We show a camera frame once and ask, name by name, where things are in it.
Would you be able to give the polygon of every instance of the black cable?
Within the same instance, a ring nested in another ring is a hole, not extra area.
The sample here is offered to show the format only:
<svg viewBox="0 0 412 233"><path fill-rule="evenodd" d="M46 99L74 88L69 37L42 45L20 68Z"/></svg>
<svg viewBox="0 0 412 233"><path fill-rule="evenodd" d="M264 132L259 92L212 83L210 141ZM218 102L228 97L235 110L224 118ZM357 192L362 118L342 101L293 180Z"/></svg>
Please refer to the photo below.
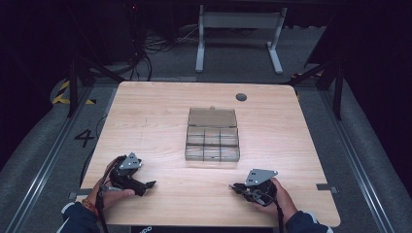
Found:
<svg viewBox="0 0 412 233"><path fill-rule="evenodd" d="M255 33L255 29L248 29L248 28L235 28L233 30L228 30L228 32L236 34L236 35L241 35L244 37L249 37Z"/></svg>
<svg viewBox="0 0 412 233"><path fill-rule="evenodd" d="M104 118L106 118L106 117L107 117L107 114L105 114L102 118L100 118L99 121L98 121L97 124L96 124L96 138L99 138L99 137L100 137L100 135L99 135L99 133L98 133L98 130L97 130L97 127L99 126L100 122L101 122Z"/></svg>
<svg viewBox="0 0 412 233"><path fill-rule="evenodd" d="M170 51L176 48L180 44L187 43L188 41L198 42L197 40L192 39L192 37L189 36L197 30L198 30L198 27L194 28L189 33L178 35L176 40L173 42L170 42L169 40L166 40L166 39L156 40L154 38L155 34L149 34L148 39L146 40L146 43L145 43L145 50L148 50L146 51L146 54L156 54L160 51L167 52L167 51Z"/></svg>
<svg viewBox="0 0 412 233"><path fill-rule="evenodd" d="M279 206L278 200L274 198L273 202L276 204L276 208L278 211L279 233L283 233L284 232L284 225L283 225L284 214L283 214L282 208Z"/></svg>
<svg viewBox="0 0 412 233"><path fill-rule="evenodd" d="M148 62L149 62L149 67L150 67L150 69L149 69L149 75L148 75L148 82L151 80L151 77L152 77L152 62L151 62L151 60L149 59L149 57L145 54L145 56L146 56L146 58L148 59Z"/></svg>
<svg viewBox="0 0 412 233"><path fill-rule="evenodd" d="M129 77L129 80L131 81L131 78L133 78L133 74L134 74L134 67L135 66L133 66L133 69L131 69L131 73L130 73L130 77Z"/></svg>
<svg viewBox="0 0 412 233"><path fill-rule="evenodd" d="M80 183L79 183L79 186L82 186L83 180L85 179L85 175L86 175L86 167L87 167L88 163L90 162L91 156L93 155L95 149L96 149L96 148L93 148L93 150L91 150L91 152L88 154L88 156L87 156L87 158L86 158L85 163L83 164L82 173L80 174Z"/></svg>
<svg viewBox="0 0 412 233"><path fill-rule="evenodd" d="M112 169L118 165L119 161L121 160L121 156L117 157L109 166L107 167L103 178L100 181L99 185L99 190L97 191L96 194L96 209L97 213L99 214L99 219L102 223L103 230L105 233L109 233L109 230L107 229L107 224L106 224L106 218L104 217L103 209L104 209L104 193L106 192L107 186L105 185L105 181L107 179L107 176L109 173L112 171Z"/></svg>

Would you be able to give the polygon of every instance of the cable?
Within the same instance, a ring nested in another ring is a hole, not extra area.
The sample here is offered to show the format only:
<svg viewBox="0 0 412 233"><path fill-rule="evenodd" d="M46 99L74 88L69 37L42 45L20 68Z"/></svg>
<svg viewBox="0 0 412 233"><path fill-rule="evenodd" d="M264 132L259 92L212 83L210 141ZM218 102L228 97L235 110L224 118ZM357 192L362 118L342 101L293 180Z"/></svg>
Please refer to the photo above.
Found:
<svg viewBox="0 0 412 233"><path fill-rule="evenodd" d="M129 77L129 80L131 81L131 78L133 77L133 74L134 74L134 70L135 70L135 68L134 68L135 66L133 66L133 69L131 69L131 73L130 73L130 77Z"/></svg>
<svg viewBox="0 0 412 233"><path fill-rule="evenodd" d="M282 208L279 205L277 198L274 198L273 202L275 203L276 209L278 211L279 233L284 233L284 224L283 224L284 214L283 214Z"/></svg>
<svg viewBox="0 0 412 233"><path fill-rule="evenodd" d="M254 28L251 28L251 29L234 28L234 29L228 30L228 32L230 32L230 33L233 33L233 34L236 34L236 35L241 35L241 36L244 36L244 37L248 37L248 36L253 35L255 33L255 31L256 30Z"/></svg>
<svg viewBox="0 0 412 233"><path fill-rule="evenodd" d="M117 157L115 160L112 161L112 163L109 164L109 166L107 167L104 173L103 178L100 180L99 190L97 191L97 194L96 194L96 203L95 203L96 209L97 209L97 213L99 214L100 222L102 223L103 230L105 233L109 233L109 230L107 229L106 219L104 217L104 212L103 212L103 208L104 208L104 197L103 196L107 189L107 186L105 185L105 181L109 173L112 171L112 169L119 163L120 159L121 159L121 156Z"/></svg>
<svg viewBox="0 0 412 233"><path fill-rule="evenodd" d="M97 127L99 126L100 122L101 122L104 118L106 118L106 117L107 117L107 114L105 114L102 118L100 118L99 121L98 121L97 124L96 124L96 138L99 138L99 137L100 137L100 135L98 134Z"/></svg>
<svg viewBox="0 0 412 233"><path fill-rule="evenodd" d="M176 41L174 42L175 44L170 45L170 42L167 41L167 40L164 40L164 39L163 39L163 40L157 40L157 41L156 41L155 39L153 39L152 42L149 42L149 43L146 43L146 44L145 44L145 48L146 48L146 50L154 51L154 52L148 52L148 54L156 54L156 53L158 53L158 52L160 52L160 51L163 51L163 52L170 51L170 50L174 49L177 44L185 43L185 42L183 42L183 41L196 41L196 42L198 42L198 41L195 40L195 39L189 38L189 36L190 36L193 32L195 32L196 30L198 30L198 27L192 29L192 30L191 30L189 33L187 33L185 36L180 37L180 38L178 37L178 38L176 39ZM158 48L158 49L152 49L152 48L150 48L150 47L153 47L153 46L160 46L160 48Z"/></svg>
<svg viewBox="0 0 412 233"><path fill-rule="evenodd" d="M79 183L79 186L82 186L83 180L85 179L85 175L86 175L86 166L87 166L88 163L90 162L91 156L93 155L95 149L96 149L96 148L93 148L93 150L91 150L91 152L88 154L88 156L87 156L87 158L86 158L85 163L83 164L82 173L80 174L80 183Z"/></svg>
<svg viewBox="0 0 412 233"><path fill-rule="evenodd" d="M129 22L129 32L131 36L131 41L135 50L135 57L144 60L148 64L148 81L151 80L153 66L151 59L148 57L148 53L146 49L148 49L145 44L148 39L148 35L146 33L146 25L144 23L144 16L139 15L138 6L135 3L131 4L123 4L124 11L126 14L126 19ZM133 68L137 65L138 60L134 63Z"/></svg>

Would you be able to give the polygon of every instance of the gray floor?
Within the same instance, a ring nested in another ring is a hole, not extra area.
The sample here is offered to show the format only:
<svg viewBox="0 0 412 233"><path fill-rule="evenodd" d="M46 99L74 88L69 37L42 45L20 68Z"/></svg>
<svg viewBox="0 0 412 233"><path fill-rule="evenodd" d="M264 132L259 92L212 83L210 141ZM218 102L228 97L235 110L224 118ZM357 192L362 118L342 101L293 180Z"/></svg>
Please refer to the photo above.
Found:
<svg viewBox="0 0 412 233"><path fill-rule="evenodd" d="M194 72L197 43L190 40L170 51L150 55L154 67L153 81L268 84L285 82L290 79L291 74L311 67L305 69L303 64L323 30L287 28L282 31L277 52L284 68L283 75L275 75L264 47L267 38L270 40L270 32L258 30L250 36L242 36L232 31L215 31L207 34L203 73ZM140 80L147 77L147 66L144 62L138 65L137 70ZM96 99L96 104L83 105L72 121L66 118L68 105L54 105L21 142L0 174L0 232L5 232L9 226L17 232L55 232L62 223L60 210L68 202L68 193L79 188L84 163L96 146L98 133L104 125L104 119L100 119L107 114L116 88L115 83L105 79L97 80L87 96L88 99ZM341 217L341 224L333 228L334 232L385 232L377 224L377 217L371 211L373 206L364 198L364 190L354 173L348 148L339 136L336 121L328 112L327 101L333 94L333 86L330 91L320 92L314 87L313 81L307 81L297 85L295 89L327 182L339 190L332 194ZM412 232L411 198L346 83L342 96L342 118L340 124L350 138L360 164L392 225L393 229L389 228L388 232ZM55 140L62 136L61 129L69 123L72 123L69 132L61 145L57 145ZM83 147L84 141L75 140L75 137L85 130L91 130L90 137L94 139L89 140ZM24 200L26 193L36 186L35 178L39 171L42 171L44 162L50 160L51 150L57 151L55 164L53 163L51 172L42 177L42 183L37 185L39 190L35 193L38 196L27 202ZM30 204L20 207L21 203ZM25 215L14 219L16 213ZM20 220L17 226L10 225L11 222L16 224L17 220ZM127 232L128 229L111 226L110 231Z"/></svg>

